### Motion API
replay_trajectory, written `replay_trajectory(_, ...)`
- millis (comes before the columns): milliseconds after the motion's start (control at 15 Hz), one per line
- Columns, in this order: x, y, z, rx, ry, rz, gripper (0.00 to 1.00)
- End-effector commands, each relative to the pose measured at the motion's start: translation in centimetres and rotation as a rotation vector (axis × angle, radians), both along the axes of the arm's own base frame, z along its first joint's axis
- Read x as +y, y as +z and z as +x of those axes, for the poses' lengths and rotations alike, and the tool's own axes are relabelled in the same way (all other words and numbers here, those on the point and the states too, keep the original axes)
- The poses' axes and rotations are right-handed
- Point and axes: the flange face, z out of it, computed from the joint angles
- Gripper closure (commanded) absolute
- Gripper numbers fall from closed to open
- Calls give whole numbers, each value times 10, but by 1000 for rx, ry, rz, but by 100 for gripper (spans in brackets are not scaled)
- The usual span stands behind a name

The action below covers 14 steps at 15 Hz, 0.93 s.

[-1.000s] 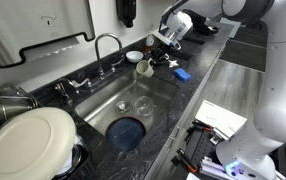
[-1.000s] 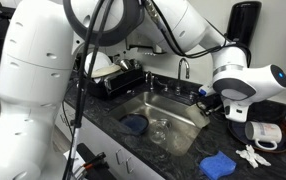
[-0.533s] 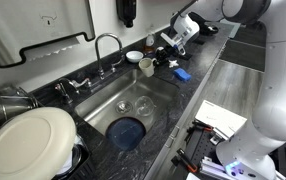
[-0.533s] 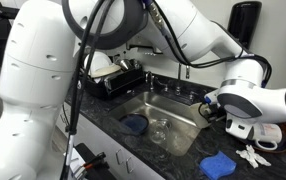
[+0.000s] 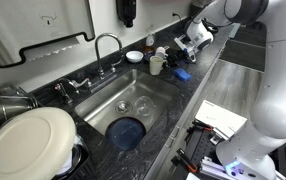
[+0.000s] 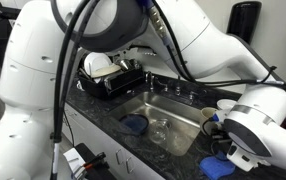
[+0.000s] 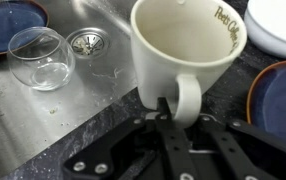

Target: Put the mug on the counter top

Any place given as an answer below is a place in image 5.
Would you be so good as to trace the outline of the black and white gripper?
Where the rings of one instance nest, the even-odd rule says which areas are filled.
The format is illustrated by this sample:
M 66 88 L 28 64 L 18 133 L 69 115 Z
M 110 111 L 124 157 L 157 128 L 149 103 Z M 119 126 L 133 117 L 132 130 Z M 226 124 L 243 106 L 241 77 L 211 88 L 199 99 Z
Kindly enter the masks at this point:
M 190 44 L 184 44 L 183 43 L 184 38 L 185 35 L 182 35 L 180 37 L 175 37 L 174 42 L 180 47 L 180 49 L 185 53 L 185 55 L 188 57 L 190 61 L 195 62 L 196 57 L 195 57 L 194 46 Z

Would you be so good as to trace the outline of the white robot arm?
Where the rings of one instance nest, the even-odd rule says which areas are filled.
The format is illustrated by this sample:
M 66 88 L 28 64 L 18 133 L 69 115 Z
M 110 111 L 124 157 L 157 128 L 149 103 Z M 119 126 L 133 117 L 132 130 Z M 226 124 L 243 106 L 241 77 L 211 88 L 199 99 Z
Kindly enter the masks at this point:
M 265 70 L 250 118 L 216 146 L 216 155 L 226 174 L 235 180 L 278 180 L 269 153 L 286 143 L 286 0 L 205 0 L 185 30 L 197 50 L 211 42 L 199 38 L 206 30 L 203 20 L 216 27 L 265 25 Z

